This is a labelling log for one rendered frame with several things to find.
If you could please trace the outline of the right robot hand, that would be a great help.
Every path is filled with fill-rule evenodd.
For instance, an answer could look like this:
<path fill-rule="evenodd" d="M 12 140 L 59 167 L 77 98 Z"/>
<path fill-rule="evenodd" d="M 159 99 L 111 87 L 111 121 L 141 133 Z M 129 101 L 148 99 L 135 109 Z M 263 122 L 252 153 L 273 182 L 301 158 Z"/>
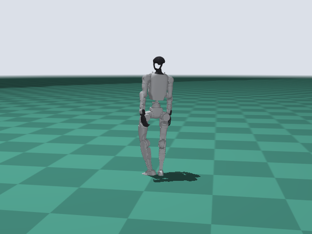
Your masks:
<path fill-rule="evenodd" d="M 171 115 L 172 114 L 172 111 L 170 111 L 170 114 L 169 115 Z M 170 117 L 170 119 L 169 119 L 169 121 L 168 121 L 168 126 L 171 124 L 171 117 Z"/>

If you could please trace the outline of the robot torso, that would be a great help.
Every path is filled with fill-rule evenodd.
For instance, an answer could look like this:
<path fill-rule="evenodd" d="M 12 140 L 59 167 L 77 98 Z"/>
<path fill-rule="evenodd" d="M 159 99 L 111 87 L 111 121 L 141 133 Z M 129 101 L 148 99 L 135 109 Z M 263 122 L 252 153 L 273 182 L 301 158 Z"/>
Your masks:
<path fill-rule="evenodd" d="M 149 111 L 151 111 L 151 118 L 162 118 L 163 116 L 163 108 L 160 107 L 159 100 L 164 100 L 167 94 L 168 87 L 168 76 L 167 74 L 155 74 L 155 72 L 150 73 L 151 79 L 148 81 L 148 95 L 152 101 L 152 107 L 150 107 Z"/>

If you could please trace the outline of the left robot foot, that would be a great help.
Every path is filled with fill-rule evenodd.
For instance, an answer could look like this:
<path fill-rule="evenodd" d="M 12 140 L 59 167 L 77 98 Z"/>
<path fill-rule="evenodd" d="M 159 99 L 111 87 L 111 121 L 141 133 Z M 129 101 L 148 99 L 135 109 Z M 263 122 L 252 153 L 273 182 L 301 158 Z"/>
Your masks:
<path fill-rule="evenodd" d="M 154 176 L 154 175 L 156 175 L 156 172 L 155 172 L 155 170 L 152 170 L 151 169 L 151 171 L 146 171 L 146 172 L 144 172 L 144 173 L 142 173 L 143 175 L 146 175 L 146 176 Z"/>

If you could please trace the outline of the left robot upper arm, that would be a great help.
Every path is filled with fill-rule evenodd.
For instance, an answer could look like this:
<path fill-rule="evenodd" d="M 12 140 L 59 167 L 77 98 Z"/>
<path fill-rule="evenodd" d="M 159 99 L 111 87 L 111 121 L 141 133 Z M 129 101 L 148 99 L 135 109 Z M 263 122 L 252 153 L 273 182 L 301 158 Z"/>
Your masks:
<path fill-rule="evenodd" d="M 151 74 L 146 74 L 142 77 L 142 92 L 144 98 L 147 97 L 147 90 L 148 90 L 148 81 L 151 79 Z"/>

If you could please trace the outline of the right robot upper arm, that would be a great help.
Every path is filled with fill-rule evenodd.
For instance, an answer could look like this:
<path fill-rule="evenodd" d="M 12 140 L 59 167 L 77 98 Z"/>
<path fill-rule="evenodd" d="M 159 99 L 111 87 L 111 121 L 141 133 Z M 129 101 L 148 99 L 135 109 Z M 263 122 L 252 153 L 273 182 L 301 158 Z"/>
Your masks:
<path fill-rule="evenodd" d="M 168 87 L 167 87 L 167 94 L 166 94 L 166 98 L 172 98 L 172 91 L 173 91 L 173 82 L 174 79 L 171 76 L 168 76 Z"/>

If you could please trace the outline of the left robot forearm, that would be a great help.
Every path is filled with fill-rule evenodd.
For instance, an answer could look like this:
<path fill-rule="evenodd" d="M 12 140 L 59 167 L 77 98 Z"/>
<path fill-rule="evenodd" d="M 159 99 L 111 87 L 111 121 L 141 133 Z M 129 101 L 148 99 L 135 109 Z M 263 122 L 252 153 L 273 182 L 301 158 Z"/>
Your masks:
<path fill-rule="evenodd" d="M 145 110 L 145 102 L 146 102 L 146 98 L 144 98 L 144 95 L 143 95 L 143 92 L 141 91 L 139 93 L 139 98 L 140 98 L 140 110 L 139 110 L 139 113 L 142 114 L 142 110 L 144 109 Z"/>

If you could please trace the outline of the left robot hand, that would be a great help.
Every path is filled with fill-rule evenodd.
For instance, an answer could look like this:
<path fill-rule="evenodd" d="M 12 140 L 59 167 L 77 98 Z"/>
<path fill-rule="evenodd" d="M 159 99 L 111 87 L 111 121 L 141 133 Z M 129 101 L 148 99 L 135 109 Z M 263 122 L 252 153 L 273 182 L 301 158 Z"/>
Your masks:
<path fill-rule="evenodd" d="M 141 115 L 141 123 L 143 124 L 143 126 L 148 127 L 150 124 L 147 123 L 146 121 L 146 117 L 145 117 L 145 110 L 142 110 L 142 114 Z"/>

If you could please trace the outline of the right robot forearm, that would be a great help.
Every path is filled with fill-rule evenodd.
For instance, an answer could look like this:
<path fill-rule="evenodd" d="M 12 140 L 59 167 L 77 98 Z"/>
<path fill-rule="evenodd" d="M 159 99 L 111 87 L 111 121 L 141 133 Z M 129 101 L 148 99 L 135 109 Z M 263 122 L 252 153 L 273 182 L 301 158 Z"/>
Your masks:
<path fill-rule="evenodd" d="M 173 102 L 173 97 L 167 99 L 167 113 L 170 114 L 170 111 L 172 110 L 172 102 Z"/>

